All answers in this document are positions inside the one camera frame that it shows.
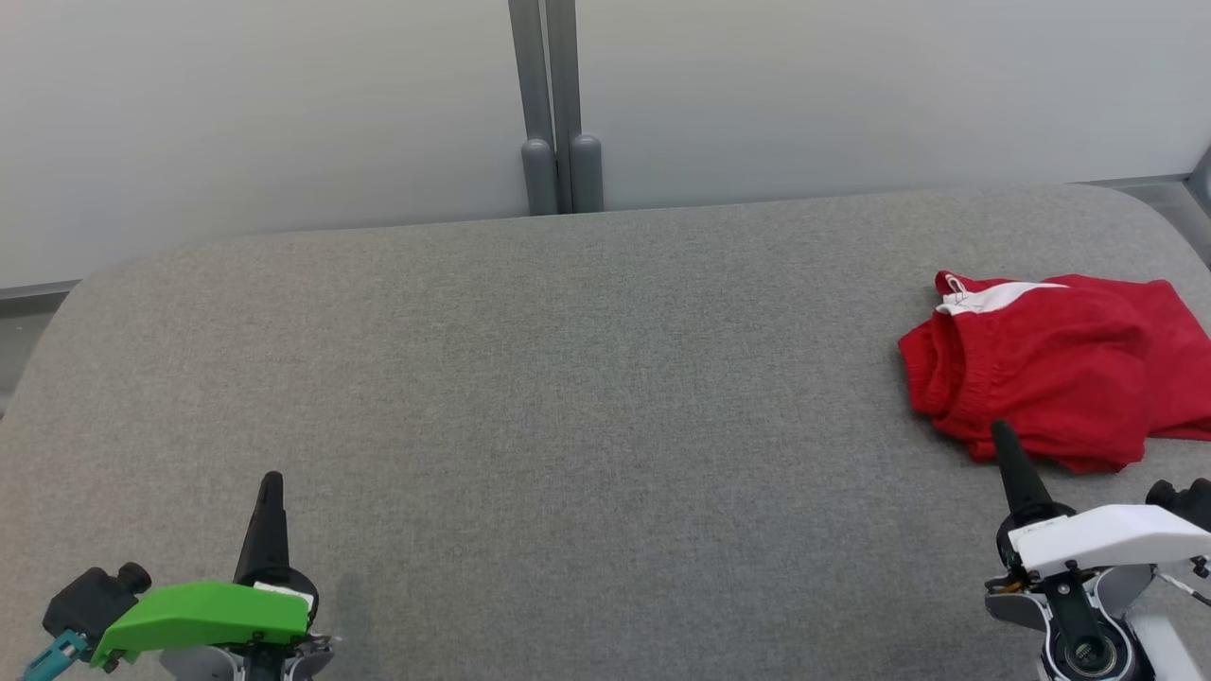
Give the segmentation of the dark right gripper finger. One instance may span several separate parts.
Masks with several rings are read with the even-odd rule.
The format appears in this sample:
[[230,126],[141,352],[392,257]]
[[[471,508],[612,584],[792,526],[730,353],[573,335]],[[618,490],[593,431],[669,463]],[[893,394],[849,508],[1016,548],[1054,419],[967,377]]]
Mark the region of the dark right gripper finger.
[[1001,483],[1011,521],[1048,521],[1077,513],[1048,493],[1009,422],[1001,422]]
[[1033,523],[1041,508],[1041,479],[1009,422],[993,422],[991,433],[1012,525]]

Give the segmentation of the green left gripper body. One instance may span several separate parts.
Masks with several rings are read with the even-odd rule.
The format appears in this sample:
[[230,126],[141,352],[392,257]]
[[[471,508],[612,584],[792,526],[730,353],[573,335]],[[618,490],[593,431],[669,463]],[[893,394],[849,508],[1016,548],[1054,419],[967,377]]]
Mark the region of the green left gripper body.
[[277,585],[199,580],[151,589],[142,572],[120,572],[117,593],[134,605],[110,624],[90,665],[134,662],[138,656],[202,646],[289,646],[306,637],[318,611],[318,590],[300,574]]

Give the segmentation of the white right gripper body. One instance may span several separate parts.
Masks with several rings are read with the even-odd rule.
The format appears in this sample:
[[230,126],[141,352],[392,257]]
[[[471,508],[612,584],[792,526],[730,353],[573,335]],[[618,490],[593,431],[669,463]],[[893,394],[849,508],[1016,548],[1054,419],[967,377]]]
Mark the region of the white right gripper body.
[[1211,532],[1167,509],[1109,504],[1008,533],[1026,572],[1048,578],[1078,570],[1181,562],[1211,555]]

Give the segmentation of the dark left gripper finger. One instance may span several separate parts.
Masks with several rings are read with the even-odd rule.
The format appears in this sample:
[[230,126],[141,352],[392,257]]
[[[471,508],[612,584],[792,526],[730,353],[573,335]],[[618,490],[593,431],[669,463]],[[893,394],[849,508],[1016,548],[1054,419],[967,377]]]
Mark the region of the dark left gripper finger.
[[270,500],[272,500],[272,471],[262,477],[259,488],[256,491],[254,511],[251,513],[243,543],[239,551],[235,579],[249,579],[251,574],[262,570],[266,561],[266,539],[263,536],[265,534],[265,522],[270,517]]
[[265,474],[265,576],[285,579],[289,570],[289,522],[285,510],[285,476]]

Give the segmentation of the red shorts with white hem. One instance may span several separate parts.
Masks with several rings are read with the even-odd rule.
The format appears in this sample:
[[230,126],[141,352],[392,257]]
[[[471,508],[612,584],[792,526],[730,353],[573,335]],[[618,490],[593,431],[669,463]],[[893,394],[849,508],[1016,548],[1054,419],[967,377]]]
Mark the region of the red shorts with white hem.
[[972,460],[1004,420],[1025,452],[1072,473],[1143,460],[1150,324],[1120,294],[1068,277],[978,281],[939,271],[939,305],[900,337],[908,400]]

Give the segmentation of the red Bulls basketball jersey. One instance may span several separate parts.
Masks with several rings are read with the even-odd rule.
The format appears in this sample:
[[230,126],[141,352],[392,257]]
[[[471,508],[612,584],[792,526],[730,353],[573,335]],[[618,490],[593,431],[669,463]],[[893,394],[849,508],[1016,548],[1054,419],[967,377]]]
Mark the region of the red Bulls basketball jersey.
[[1077,288],[1098,290],[1127,303],[1144,322],[1146,393],[1150,437],[1211,441],[1211,337],[1167,280],[1130,284],[1071,275]]

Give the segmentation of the grey partition post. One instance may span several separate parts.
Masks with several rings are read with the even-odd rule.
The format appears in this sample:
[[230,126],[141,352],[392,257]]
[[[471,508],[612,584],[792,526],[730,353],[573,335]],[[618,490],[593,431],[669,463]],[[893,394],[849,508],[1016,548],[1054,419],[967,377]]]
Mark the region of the grey partition post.
[[526,142],[520,147],[532,216],[557,214],[559,185],[540,0],[507,0]]
[[606,211],[602,144],[582,128],[575,0],[543,0],[562,213]]

